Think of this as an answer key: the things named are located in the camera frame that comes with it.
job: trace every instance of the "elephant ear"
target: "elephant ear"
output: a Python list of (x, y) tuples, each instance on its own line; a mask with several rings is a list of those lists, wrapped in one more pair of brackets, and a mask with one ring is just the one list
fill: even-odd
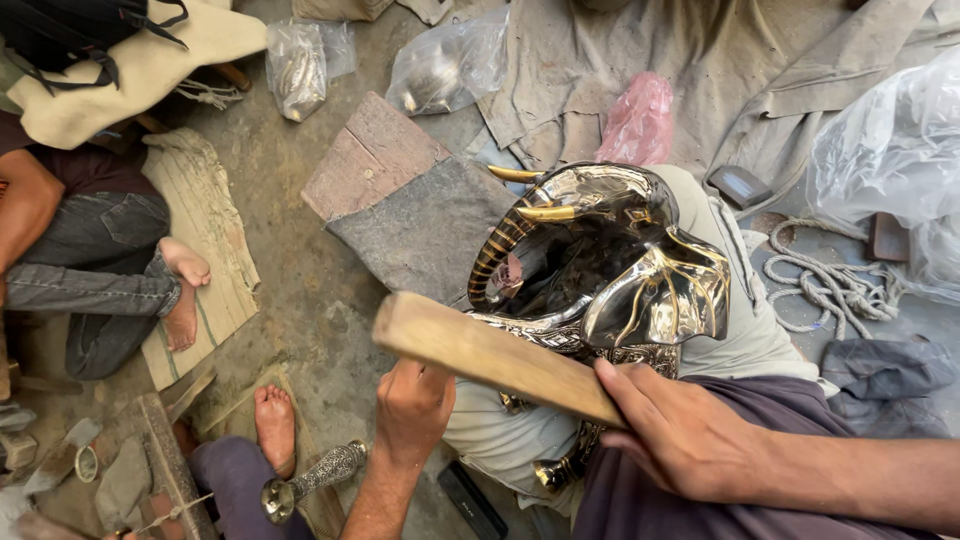
[(676, 345), (695, 335), (726, 338), (727, 259), (712, 246), (669, 235), (674, 245), (651, 248), (596, 296), (581, 325), (589, 346)]

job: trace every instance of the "dark cloth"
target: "dark cloth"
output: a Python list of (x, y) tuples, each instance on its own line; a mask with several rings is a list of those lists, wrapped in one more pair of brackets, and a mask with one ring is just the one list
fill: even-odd
[[(852, 436), (814, 382), (787, 377), (684, 378), (703, 386), (744, 420), (771, 430)], [(573, 538), (939, 540), (935, 534), (860, 520), (747, 504), (695, 503), (661, 491), (627, 456), (599, 449), (590, 459)]]
[(840, 387), (827, 400), (853, 432), (877, 439), (949, 438), (928, 396), (956, 382), (956, 363), (939, 343), (831, 341), (824, 379)]
[(59, 150), (36, 143), (20, 125), (20, 117), (0, 110), (0, 156), (26, 148), (65, 187), (64, 195), (116, 191), (159, 197), (154, 185), (136, 167), (106, 148), (85, 143)]
[(276, 477), (260, 448), (237, 435), (203, 443), (187, 459), (201, 495), (213, 492), (219, 527), (226, 540), (313, 540), (310, 527), (294, 512), (282, 526), (267, 521), (260, 490)]
[(170, 231), (158, 196), (75, 194), (7, 273), (4, 308), (67, 311), (66, 372), (104, 379), (120, 369), (180, 297), (156, 247)]

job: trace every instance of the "pink plastic bag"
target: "pink plastic bag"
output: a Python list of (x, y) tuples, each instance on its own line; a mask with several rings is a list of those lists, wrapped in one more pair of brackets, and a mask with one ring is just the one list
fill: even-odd
[(634, 75), (630, 88), (607, 113), (603, 144), (594, 160), (637, 166), (665, 162), (673, 142), (671, 102), (673, 89), (666, 79), (652, 71)]

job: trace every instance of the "plastic bag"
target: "plastic bag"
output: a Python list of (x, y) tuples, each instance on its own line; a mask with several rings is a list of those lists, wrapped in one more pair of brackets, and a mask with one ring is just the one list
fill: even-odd
[(407, 116), (453, 112), (498, 90), (507, 75), (510, 6), (432, 28), (396, 53), (386, 100)]
[(851, 232), (885, 211), (910, 230), (907, 290), (960, 306), (960, 47), (868, 90), (813, 140), (806, 200)]
[(326, 58), (320, 26), (287, 19), (267, 27), (267, 85), (280, 112), (302, 122), (326, 99)]
[(357, 70), (357, 50), (353, 45), (353, 27), (347, 21), (311, 21), (320, 27), (324, 41), (326, 79), (332, 81)]
[(666, 79), (652, 71), (635, 74), (607, 112), (603, 144), (594, 160), (637, 166), (666, 162), (673, 144), (672, 102)]

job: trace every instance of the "small metal bowl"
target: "small metal bowl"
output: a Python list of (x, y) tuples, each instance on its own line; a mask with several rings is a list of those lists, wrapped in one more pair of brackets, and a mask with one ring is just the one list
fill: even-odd
[(93, 447), (84, 446), (77, 450), (77, 457), (73, 460), (73, 468), (77, 471), (77, 478), (83, 483), (91, 483), (97, 478), (100, 462)]

